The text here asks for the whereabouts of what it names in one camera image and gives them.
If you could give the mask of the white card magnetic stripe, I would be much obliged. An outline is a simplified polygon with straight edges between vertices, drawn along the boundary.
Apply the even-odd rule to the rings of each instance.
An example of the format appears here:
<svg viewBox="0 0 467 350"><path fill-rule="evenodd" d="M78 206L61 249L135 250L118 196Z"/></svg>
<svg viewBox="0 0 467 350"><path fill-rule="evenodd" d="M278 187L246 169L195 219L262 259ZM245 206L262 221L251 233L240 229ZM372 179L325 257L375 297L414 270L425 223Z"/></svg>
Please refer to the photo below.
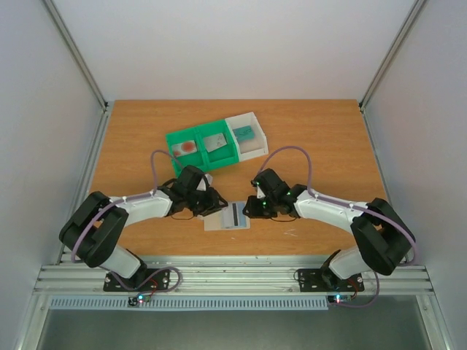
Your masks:
<svg viewBox="0 0 467 350"><path fill-rule="evenodd" d="M211 136L206 136L203 138L204 148L207 152L214 152L215 150L220 149L228 144L228 142L227 144L223 144L222 146L220 146L219 144L216 144L214 140L214 136L216 134L213 134Z"/></svg>
<svg viewBox="0 0 467 350"><path fill-rule="evenodd" d="M229 202L221 211L220 227L224 230L240 230L250 228L250 219L243 213L244 201Z"/></svg>

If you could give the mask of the beige card holder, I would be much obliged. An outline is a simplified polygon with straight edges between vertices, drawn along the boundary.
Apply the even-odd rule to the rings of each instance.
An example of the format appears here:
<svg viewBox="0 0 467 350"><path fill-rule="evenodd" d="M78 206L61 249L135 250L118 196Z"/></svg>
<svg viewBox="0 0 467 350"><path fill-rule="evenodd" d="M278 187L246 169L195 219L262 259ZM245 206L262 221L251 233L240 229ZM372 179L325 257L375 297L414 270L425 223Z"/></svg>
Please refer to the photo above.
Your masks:
<svg viewBox="0 0 467 350"><path fill-rule="evenodd" d="M224 230L224 229L222 229L220 227L220 224L221 224L221 211L216 212L214 214L210 214L209 216L206 216L206 217L202 217L202 221L204 223L204 230L205 231Z"/></svg>

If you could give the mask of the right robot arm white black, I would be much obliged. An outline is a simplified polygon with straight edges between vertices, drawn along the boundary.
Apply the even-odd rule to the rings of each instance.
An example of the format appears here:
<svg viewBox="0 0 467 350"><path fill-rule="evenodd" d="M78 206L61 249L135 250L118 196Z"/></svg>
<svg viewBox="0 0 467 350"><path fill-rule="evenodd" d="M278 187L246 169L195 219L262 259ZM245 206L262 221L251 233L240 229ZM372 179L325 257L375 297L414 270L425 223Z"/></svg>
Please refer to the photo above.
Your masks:
<svg viewBox="0 0 467 350"><path fill-rule="evenodd" d="M334 291L347 279L373 271L389 276L415 250L413 233L384 199L369 203L346 201L317 192L304 184L289 186L267 168L251 181L255 195L247 199L243 213L250 219L312 219L353 236L355 246L337 250L320 267L318 283Z"/></svg>

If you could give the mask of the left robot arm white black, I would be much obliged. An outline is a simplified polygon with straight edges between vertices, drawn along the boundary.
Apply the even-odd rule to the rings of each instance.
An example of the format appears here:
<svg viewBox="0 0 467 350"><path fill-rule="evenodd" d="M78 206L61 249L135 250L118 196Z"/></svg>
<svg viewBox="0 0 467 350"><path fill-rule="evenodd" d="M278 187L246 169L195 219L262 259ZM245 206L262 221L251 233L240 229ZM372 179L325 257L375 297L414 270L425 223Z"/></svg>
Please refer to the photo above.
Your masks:
<svg viewBox="0 0 467 350"><path fill-rule="evenodd" d="M206 217L227 206L212 186L211 176L195 166L185 166L177 178L141 194L108 197L92 192L63 226L59 240L72 251L74 262L113 272L127 288L138 290L146 284L147 268L118 245L124 228L185 209L194 217Z"/></svg>

